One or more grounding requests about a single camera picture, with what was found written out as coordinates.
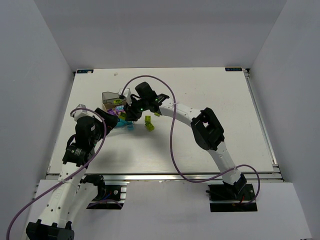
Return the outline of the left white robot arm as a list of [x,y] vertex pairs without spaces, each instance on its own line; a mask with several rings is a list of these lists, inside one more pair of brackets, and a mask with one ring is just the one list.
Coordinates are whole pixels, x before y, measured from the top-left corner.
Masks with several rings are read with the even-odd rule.
[[118,117],[100,108],[91,111],[81,104],[70,115],[76,122],[75,133],[67,141],[61,171],[48,203],[36,222],[27,224],[25,232],[30,240],[74,239],[72,226],[76,217],[93,200],[102,200],[107,192],[103,177],[86,175],[86,171],[100,151],[96,145],[104,143]]

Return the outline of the green tall lego brick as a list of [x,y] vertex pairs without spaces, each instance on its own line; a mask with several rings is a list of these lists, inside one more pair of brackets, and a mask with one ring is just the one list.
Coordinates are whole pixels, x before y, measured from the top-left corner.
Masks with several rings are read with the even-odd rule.
[[118,105],[118,104],[120,104],[121,102],[122,102],[121,99],[115,99],[115,100],[113,101],[113,103],[114,103],[115,105]]

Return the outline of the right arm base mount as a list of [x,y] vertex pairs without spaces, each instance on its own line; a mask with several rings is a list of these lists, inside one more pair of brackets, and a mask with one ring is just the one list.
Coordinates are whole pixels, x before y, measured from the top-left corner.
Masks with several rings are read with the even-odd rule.
[[222,184],[208,185],[205,191],[209,198],[211,213],[244,213],[257,212],[258,207],[252,184],[246,184],[239,195],[227,191]]

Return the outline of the teal round printed lego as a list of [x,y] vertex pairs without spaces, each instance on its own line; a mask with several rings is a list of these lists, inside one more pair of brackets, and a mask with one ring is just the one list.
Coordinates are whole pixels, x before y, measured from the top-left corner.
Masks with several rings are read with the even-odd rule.
[[123,127],[126,127],[127,125],[128,125],[127,121],[119,118],[115,127],[116,128],[123,128]]

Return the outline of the purple sloped lego brick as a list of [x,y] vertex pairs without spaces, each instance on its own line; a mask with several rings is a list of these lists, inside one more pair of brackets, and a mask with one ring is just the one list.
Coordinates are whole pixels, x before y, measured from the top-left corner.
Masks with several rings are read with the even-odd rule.
[[116,112],[113,109],[108,109],[107,112],[111,115],[116,115]]

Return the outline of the purple round printed lego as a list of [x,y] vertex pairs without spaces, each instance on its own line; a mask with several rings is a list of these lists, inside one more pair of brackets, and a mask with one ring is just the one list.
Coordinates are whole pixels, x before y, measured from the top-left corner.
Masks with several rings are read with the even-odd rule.
[[116,106],[116,107],[115,107],[115,110],[116,110],[117,112],[124,112],[124,111],[125,111],[123,105]]

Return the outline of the teal small lego cube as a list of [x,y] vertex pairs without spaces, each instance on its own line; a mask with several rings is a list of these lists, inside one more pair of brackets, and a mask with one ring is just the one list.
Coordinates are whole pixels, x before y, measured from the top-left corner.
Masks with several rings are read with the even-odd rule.
[[127,129],[128,129],[129,131],[133,131],[133,130],[135,129],[135,126],[134,126],[133,124],[127,125]]

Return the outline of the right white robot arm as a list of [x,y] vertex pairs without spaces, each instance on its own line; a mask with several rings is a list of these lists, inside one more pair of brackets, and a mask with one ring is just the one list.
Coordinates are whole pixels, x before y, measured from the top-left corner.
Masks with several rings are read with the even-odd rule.
[[126,100],[124,107],[126,120],[136,122],[141,118],[142,112],[147,110],[172,118],[169,151],[176,171],[182,175],[173,152],[173,130],[177,120],[192,129],[197,145],[209,153],[221,172],[225,187],[234,195],[239,195],[247,184],[247,180],[244,174],[237,169],[227,150],[224,129],[213,110],[208,107],[203,110],[194,109],[177,102],[174,96],[170,98],[163,93],[156,94],[147,82],[140,83],[135,90],[138,96],[132,94],[128,88],[122,88],[118,93],[121,99]]

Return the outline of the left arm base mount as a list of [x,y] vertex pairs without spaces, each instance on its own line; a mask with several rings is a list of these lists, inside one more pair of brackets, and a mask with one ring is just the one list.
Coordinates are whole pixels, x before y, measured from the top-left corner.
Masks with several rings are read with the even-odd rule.
[[125,201],[126,186],[120,183],[106,183],[102,175],[88,175],[83,183],[97,188],[97,196],[87,206],[91,210],[121,210]]

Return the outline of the green large lego brick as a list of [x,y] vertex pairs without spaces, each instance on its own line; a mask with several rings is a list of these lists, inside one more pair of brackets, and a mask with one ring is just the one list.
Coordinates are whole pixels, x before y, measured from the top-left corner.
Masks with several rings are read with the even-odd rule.
[[126,114],[124,111],[122,111],[122,112],[120,112],[120,114],[118,115],[118,117],[119,117],[120,119],[122,119],[122,120],[126,120],[127,114]]

